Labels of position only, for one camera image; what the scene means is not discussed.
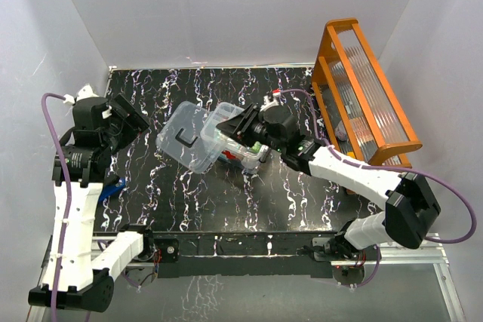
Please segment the clear first aid box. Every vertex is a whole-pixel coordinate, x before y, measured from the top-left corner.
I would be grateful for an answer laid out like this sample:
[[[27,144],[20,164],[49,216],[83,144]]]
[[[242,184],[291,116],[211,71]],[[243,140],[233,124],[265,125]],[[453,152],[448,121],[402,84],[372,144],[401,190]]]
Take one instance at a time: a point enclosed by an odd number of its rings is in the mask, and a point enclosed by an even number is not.
[[[220,122],[233,118],[242,111],[243,108],[239,106],[228,102],[221,102],[204,122],[200,136],[206,148],[212,146],[214,151],[220,151],[218,160],[240,167],[247,173],[255,174],[261,164],[267,159],[270,152],[269,147],[261,144],[260,151],[255,153],[252,151],[252,147],[247,148],[242,146],[222,135],[222,133],[216,129],[216,126]]]

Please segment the green small box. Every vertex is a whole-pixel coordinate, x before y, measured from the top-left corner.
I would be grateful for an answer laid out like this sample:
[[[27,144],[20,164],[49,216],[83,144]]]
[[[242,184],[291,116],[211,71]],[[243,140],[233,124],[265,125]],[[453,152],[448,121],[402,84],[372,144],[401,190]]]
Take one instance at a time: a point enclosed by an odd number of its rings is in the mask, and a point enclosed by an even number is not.
[[[251,149],[253,152],[258,153],[260,151],[261,146],[262,145],[260,143],[255,143]]]

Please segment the clear box lid black handle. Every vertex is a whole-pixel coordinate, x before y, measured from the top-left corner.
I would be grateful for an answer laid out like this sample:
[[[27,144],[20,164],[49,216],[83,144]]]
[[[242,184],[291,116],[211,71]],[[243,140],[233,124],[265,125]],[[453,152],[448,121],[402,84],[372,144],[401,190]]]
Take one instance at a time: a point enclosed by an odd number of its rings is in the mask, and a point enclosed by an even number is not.
[[[220,154],[220,147],[202,138],[202,129],[210,112],[183,101],[168,119],[155,140],[164,152],[193,173],[204,173]]]

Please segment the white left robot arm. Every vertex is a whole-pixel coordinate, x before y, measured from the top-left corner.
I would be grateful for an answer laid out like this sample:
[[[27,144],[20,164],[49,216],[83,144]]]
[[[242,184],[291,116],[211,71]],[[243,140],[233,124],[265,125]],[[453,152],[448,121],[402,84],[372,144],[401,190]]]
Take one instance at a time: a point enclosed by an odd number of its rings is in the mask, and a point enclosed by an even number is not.
[[[40,284],[29,291],[28,303],[52,311],[104,312],[115,280],[128,264],[155,254],[150,228],[127,224],[99,256],[91,256],[95,212],[111,157],[149,125],[121,94],[108,100],[86,85],[76,96],[66,94],[61,100],[71,105],[74,125],[58,137],[50,116],[45,116],[56,147],[56,210],[47,269]]]

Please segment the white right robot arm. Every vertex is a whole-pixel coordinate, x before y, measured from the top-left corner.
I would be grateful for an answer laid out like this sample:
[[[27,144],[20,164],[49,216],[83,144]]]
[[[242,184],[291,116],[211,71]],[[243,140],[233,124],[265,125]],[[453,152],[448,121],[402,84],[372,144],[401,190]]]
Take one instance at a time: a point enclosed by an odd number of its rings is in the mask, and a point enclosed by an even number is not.
[[[415,250],[441,212],[424,176],[404,168],[375,170],[350,158],[302,134],[297,119],[283,106],[261,109],[251,104],[216,128],[244,147],[268,146],[292,170],[334,182],[380,208],[378,214],[348,221],[324,245],[326,254],[354,259],[366,247],[392,241]]]

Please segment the blue clamp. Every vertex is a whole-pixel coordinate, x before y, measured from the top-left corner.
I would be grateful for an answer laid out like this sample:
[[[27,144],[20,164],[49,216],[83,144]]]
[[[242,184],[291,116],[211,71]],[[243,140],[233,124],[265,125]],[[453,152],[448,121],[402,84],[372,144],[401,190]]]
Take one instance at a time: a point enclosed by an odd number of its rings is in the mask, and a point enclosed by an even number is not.
[[[114,195],[118,195],[125,188],[125,185],[125,178],[119,178],[116,182],[111,182],[109,185],[104,186],[98,201],[101,203]]]

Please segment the orange wooden rack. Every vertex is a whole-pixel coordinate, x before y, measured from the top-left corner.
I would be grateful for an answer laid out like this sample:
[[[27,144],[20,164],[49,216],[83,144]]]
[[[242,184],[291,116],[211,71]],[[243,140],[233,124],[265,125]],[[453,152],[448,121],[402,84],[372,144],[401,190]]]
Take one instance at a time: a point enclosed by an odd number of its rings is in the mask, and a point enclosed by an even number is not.
[[[407,154],[422,143],[357,19],[326,23],[312,89],[337,151],[373,166],[411,167]]]

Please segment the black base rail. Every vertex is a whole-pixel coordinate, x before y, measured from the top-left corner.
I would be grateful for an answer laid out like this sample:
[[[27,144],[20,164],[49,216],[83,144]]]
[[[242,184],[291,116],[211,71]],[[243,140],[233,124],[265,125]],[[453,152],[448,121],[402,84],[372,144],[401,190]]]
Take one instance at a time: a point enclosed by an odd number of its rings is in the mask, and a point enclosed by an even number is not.
[[[377,260],[373,247],[350,257],[326,254],[333,232],[156,232],[152,251],[141,265],[153,266],[158,254],[159,278],[192,276],[305,275],[331,278],[337,265],[363,267]]]

